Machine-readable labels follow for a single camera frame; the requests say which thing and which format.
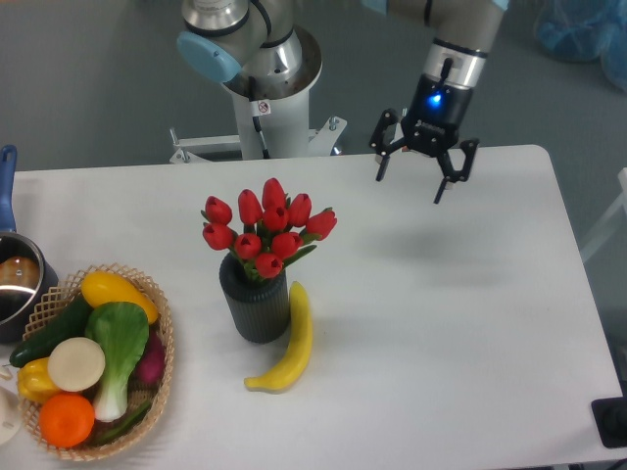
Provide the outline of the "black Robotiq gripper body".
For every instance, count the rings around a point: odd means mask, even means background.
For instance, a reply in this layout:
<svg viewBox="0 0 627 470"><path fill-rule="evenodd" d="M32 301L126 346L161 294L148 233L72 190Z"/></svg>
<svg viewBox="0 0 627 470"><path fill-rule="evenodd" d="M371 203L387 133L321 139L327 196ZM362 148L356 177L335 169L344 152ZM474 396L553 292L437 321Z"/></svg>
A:
<svg viewBox="0 0 627 470"><path fill-rule="evenodd" d="M454 147L473 92L423 74L401 120L405 145L432 158Z"/></svg>

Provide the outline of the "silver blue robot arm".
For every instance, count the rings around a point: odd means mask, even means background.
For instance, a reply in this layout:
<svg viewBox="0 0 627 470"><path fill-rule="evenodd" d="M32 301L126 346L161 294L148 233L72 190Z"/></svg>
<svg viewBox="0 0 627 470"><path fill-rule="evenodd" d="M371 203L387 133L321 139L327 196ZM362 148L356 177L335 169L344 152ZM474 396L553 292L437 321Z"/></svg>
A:
<svg viewBox="0 0 627 470"><path fill-rule="evenodd" d="M479 146L459 128L495 41L506 1L366 1L380 15L430 26L435 36L407 113L381 114L369 141L378 180L406 147L433 158L442 189L466 181ZM176 46L199 75L230 94L243 159L301 157L313 150L309 93L321 72L316 40L294 22L291 1L185 1Z"/></svg>

